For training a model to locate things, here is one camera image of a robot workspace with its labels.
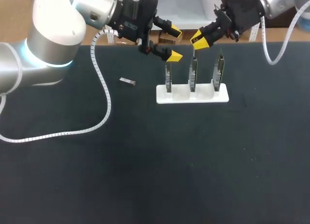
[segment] white cable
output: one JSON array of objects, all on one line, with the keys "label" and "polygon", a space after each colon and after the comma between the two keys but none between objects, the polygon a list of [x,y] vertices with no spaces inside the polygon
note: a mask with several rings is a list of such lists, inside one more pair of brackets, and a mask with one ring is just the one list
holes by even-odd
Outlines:
[{"label": "white cable", "polygon": [[[60,133],[52,133],[52,134],[47,134],[47,135],[43,135],[43,136],[38,136],[38,137],[32,137],[32,138],[24,138],[24,139],[9,139],[9,138],[5,138],[2,135],[0,135],[0,139],[9,143],[25,143],[25,142],[31,142],[31,141],[37,141],[37,140],[41,140],[41,139],[46,139],[46,138],[53,138],[53,137],[58,137],[58,136],[65,136],[65,135],[75,135],[75,134],[83,134],[83,133],[88,133],[88,132],[92,132],[98,128],[100,128],[101,126],[103,126],[105,124],[105,122],[107,121],[107,119],[110,116],[111,113],[111,98],[110,98],[110,94],[109,94],[109,90],[108,87],[106,85],[105,80],[103,79],[103,76],[100,72],[99,66],[97,64],[97,60],[96,60],[96,56],[95,56],[95,46],[97,43],[97,40],[101,37],[101,35],[103,34],[107,34],[107,33],[112,33],[115,36],[118,36],[117,31],[115,30],[101,30],[94,38],[92,41],[92,45],[91,45],[91,57],[92,57],[92,62],[94,65],[94,68],[97,72],[97,75],[101,81],[101,84],[103,86],[103,89],[106,93],[106,97],[107,97],[107,103],[108,103],[108,109],[107,109],[107,113],[105,115],[105,117],[103,118],[103,120],[97,124],[94,127],[91,128],[87,128],[87,129],[83,129],[83,130],[78,130],[78,131],[69,131],[69,132],[60,132]],[[1,97],[1,104],[0,104],[0,114],[5,106],[5,101],[6,101],[6,96],[2,96]]]},{"label": "white cable", "polygon": [[269,53],[268,53],[268,49],[267,49],[267,42],[266,42],[266,26],[265,26],[265,18],[262,17],[261,18],[261,22],[262,22],[262,38],[263,38],[263,51],[265,53],[266,59],[268,61],[268,63],[270,65],[275,65],[277,64],[280,59],[282,58],[282,56],[284,55],[284,52],[286,50],[287,44],[289,43],[289,40],[291,38],[292,32],[294,30],[294,27],[297,23],[297,21],[299,20],[299,18],[301,17],[301,15],[304,13],[305,10],[307,10],[310,7],[310,0],[305,3],[300,9],[299,11],[296,13],[295,17],[293,18],[291,25],[287,31],[285,40],[283,42],[282,48],[280,50],[279,55],[276,57],[276,59],[273,61],[270,59]]}]

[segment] black mat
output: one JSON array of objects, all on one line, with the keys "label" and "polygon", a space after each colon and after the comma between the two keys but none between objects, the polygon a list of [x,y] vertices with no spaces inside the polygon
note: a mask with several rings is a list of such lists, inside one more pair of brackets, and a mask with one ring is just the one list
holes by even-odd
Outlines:
[{"label": "black mat", "polygon": [[[261,44],[199,51],[198,82],[211,80],[220,48],[230,101],[194,105],[156,104],[164,63],[155,56],[98,48],[111,117],[85,135],[0,142],[0,223],[309,223],[310,44],[290,44],[274,67]],[[173,82],[186,83],[191,48],[176,50],[184,58]],[[89,47],[82,47],[60,84],[8,96],[0,133],[78,130],[105,112]]]}]

